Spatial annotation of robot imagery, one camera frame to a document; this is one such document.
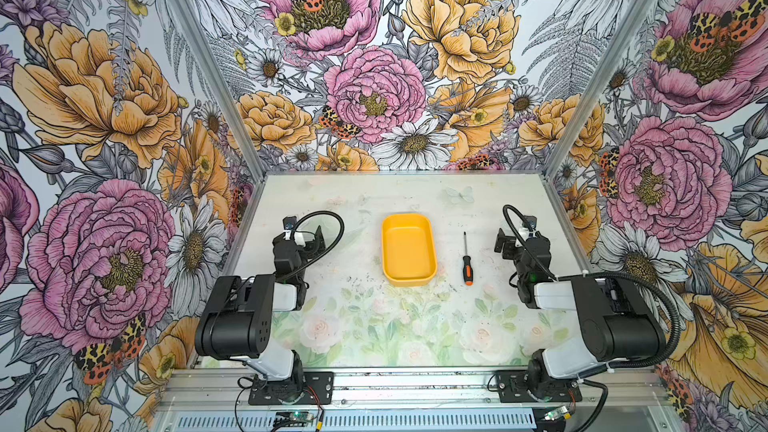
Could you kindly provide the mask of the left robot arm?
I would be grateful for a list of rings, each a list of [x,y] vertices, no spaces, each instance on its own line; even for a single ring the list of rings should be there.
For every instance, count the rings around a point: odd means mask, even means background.
[[[237,362],[251,370],[240,386],[256,405],[319,401],[312,396],[299,354],[272,337],[275,313],[304,308],[306,269],[326,252],[321,228],[301,229],[310,218],[283,219],[283,232],[272,241],[272,273],[218,278],[195,332],[198,356]]]

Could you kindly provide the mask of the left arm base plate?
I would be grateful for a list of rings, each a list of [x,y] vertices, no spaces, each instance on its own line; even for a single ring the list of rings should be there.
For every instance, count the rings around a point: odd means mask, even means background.
[[[251,406],[329,405],[332,401],[335,374],[332,372],[305,372],[280,381],[256,380],[251,386],[247,402]]]

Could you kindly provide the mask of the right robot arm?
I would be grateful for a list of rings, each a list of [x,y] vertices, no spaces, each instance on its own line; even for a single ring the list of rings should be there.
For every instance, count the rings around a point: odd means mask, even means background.
[[[557,276],[549,269],[551,243],[533,217],[511,205],[502,214],[508,227],[499,230],[494,250],[513,262],[509,284],[520,302],[531,310],[573,312],[578,329],[533,352],[526,369],[495,373],[501,401],[575,400],[593,376],[655,366],[675,351],[682,319],[658,286],[622,272]]]

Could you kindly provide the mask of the orange black screwdriver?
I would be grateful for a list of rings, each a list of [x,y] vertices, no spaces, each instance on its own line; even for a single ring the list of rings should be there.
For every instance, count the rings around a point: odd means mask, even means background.
[[[467,239],[466,232],[463,233],[463,243],[464,243],[464,255],[462,257],[463,281],[467,286],[471,286],[474,283],[474,271],[472,268],[471,256],[469,255],[469,251],[468,251],[468,239]]]

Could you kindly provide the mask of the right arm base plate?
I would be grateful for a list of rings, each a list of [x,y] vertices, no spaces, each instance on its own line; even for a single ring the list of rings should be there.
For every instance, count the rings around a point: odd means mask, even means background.
[[[535,378],[524,370],[502,370],[493,375],[490,388],[501,403],[581,402],[582,394],[574,380]]]

